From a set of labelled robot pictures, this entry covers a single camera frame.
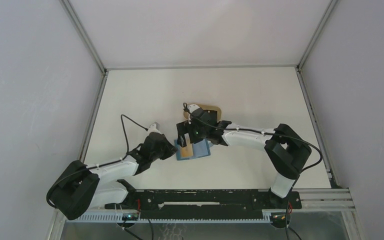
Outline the gold credit card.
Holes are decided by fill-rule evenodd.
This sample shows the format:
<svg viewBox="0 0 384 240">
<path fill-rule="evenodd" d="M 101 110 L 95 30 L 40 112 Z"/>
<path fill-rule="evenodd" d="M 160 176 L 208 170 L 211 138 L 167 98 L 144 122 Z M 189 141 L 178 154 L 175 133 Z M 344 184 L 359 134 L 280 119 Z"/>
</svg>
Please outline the gold credit card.
<svg viewBox="0 0 384 240">
<path fill-rule="evenodd" d="M 180 149 L 180 157 L 182 159 L 191 158 L 194 155 L 193 145 L 190 141 L 190 136 L 186 133 L 182 140 L 182 145 Z"/>
</svg>

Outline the blue leather card holder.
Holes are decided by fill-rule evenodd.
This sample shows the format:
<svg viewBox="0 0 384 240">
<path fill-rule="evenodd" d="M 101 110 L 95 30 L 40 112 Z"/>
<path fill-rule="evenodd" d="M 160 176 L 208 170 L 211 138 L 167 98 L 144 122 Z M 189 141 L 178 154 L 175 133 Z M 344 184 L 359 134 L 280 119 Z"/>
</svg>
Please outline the blue leather card holder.
<svg viewBox="0 0 384 240">
<path fill-rule="evenodd" d="M 174 146 L 177 148 L 176 159 L 178 161 L 194 160 L 198 158 L 208 157 L 211 155 L 210 147 L 212 146 L 212 144 L 208 140 L 204 139 L 198 143 L 191 144 L 193 146 L 193 156 L 190 158 L 181 158 L 181 147 L 177 144 L 177 140 L 174 140 Z"/>
</svg>

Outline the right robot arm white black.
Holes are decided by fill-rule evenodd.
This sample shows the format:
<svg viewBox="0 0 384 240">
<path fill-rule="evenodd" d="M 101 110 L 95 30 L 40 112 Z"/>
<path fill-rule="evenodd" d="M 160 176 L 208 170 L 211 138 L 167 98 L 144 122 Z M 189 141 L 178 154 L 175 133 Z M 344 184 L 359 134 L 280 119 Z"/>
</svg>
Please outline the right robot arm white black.
<svg viewBox="0 0 384 240">
<path fill-rule="evenodd" d="M 289 125 L 280 123 L 275 128 L 245 127 L 229 120 L 218 120 L 214 110 L 197 104 L 183 104 L 188 114 L 176 124 L 177 144 L 197 144 L 204 140 L 225 147 L 240 146 L 265 152 L 277 175 L 269 191 L 269 203 L 282 208 L 289 201 L 301 174 L 323 160 L 322 151 L 303 140 Z"/>
</svg>

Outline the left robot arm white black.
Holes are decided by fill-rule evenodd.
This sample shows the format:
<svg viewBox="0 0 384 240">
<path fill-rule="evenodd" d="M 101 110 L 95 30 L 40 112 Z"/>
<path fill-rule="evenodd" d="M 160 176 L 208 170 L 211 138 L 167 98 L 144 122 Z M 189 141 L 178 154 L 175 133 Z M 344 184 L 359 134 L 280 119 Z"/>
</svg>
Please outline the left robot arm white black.
<svg viewBox="0 0 384 240">
<path fill-rule="evenodd" d="M 137 196 L 120 183 L 148 170 L 156 160 L 175 155 L 178 149 L 164 134 L 151 132 L 124 157 L 104 164 L 71 162 L 46 194 L 47 203 L 60 210 L 68 220 L 75 220 L 89 209 L 106 204 L 120 204 L 129 209 Z"/>
</svg>

